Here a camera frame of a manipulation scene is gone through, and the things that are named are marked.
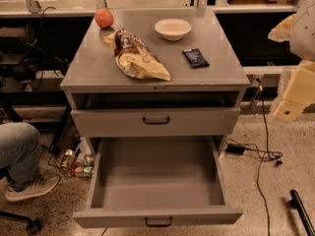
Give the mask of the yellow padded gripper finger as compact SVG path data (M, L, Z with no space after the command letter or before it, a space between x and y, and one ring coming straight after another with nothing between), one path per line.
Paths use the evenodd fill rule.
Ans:
M314 102L315 61L302 60L289 72L289 80L274 110L273 118L281 122L292 122Z
M295 18L295 14L292 14L278 23L268 34L268 39L276 42L290 41L291 29Z

